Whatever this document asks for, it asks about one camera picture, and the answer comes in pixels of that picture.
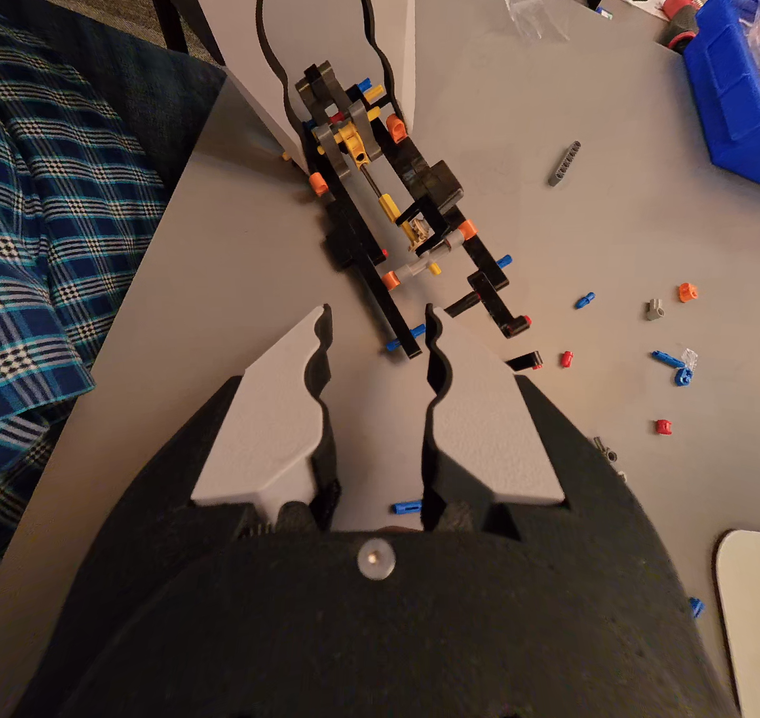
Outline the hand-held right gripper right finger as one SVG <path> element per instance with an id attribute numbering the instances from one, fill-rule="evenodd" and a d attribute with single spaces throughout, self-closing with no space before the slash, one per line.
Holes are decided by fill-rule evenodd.
<path id="1" fill-rule="evenodd" d="M 514 371 L 441 307 L 426 306 L 424 530 L 463 504 L 474 530 L 499 531 L 500 505 L 548 507 L 565 493 Z"/>

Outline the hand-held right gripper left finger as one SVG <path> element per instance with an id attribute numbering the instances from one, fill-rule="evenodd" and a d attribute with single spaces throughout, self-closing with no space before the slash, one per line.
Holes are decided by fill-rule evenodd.
<path id="1" fill-rule="evenodd" d="M 332 325 L 331 307 L 319 305 L 245 370 L 192 492 L 196 505 L 251 504 L 275 524 L 285 504 L 300 502 L 330 529 L 341 494 L 321 400 Z"/>

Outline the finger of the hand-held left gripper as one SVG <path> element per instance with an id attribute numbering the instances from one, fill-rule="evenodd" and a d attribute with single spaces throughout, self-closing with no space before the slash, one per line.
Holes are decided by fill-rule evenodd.
<path id="1" fill-rule="evenodd" d="M 413 128 L 416 100 L 415 0 L 360 0 L 366 40 L 382 64 L 391 102 Z"/>
<path id="2" fill-rule="evenodd" d="M 233 84 L 280 147 L 309 175 L 302 128 L 287 99 L 287 76 L 264 34 L 263 0 L 197 1 Z"/>

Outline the black lego chassis assembly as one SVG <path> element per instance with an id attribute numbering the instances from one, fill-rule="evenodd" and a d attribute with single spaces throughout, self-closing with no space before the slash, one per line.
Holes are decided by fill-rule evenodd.
<path id="1" fill-rule="evenodd" d="M 302 145 L 309 184 L 331 224 L 326 246 L 337 267 L 355 269 L 373 296 L 394 332 L 386 348 L 400 348 L 409 359 L 421 354 L 417 338 L 425 328 L 410 328 L 391 294 L 424 271 L 439 274 L 442 259 L 460 249 L 476 269 L 467 278 L 469 291 L 445 313 L 456 317 L 481 304 L 506 338 L 528 331 L 531 319 L 512 314 L 500 296 L 509 284 L 503 271 L 508 258 L 495 259 L 477 225 L 461 212 L 464 188 L 448 164 L 426 161 L 400 114 L 392 111 L 382 118 L 392 101 L 385 88 L 366 78 L 345 89 L 325 61 L 304 71 L 296 91 L 310 115 L 301 124 Z M 365 178 L 385 217 L 410 244 L 413 261 L 384 275 L 378 266 L 388 255 L 345 185 L 352 169 Z"/>

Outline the grey long lego beam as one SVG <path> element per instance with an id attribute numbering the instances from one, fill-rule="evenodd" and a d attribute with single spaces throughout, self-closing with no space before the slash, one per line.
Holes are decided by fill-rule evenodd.
<path id="1" fill-rule="evenodd" d="M 571 165 L 574 163 L 578 153 L 581 150 L 581 142 L 576 140 L 573 143 L 571 143 L 568 148 L 565 150 L 564 154 L 560 157 L 559 161 L 556 163 L 556 166 L 553 168 L 553 171 L 549 174 L 547 178 L 547 185 L 549 187 L 556 187 L 560 182 L 562 182 Z"/>

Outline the clear bags of lego parts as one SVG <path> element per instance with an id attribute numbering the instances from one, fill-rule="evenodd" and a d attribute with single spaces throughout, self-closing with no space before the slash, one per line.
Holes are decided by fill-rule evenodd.
<path id="1" fill-rule="evenodd" d="M 755 67 L 759 70 L 759 4 L 757 0 L 736 1 L 739 28 Z"/>

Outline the blue plastic bin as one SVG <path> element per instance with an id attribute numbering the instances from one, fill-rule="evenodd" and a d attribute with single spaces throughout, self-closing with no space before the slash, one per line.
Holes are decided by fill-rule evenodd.
<path id="1" fill-rule="evenodd" d="M 683 55 L 712 163 L 759 183 L 758 0 L 707 0 Z"/>

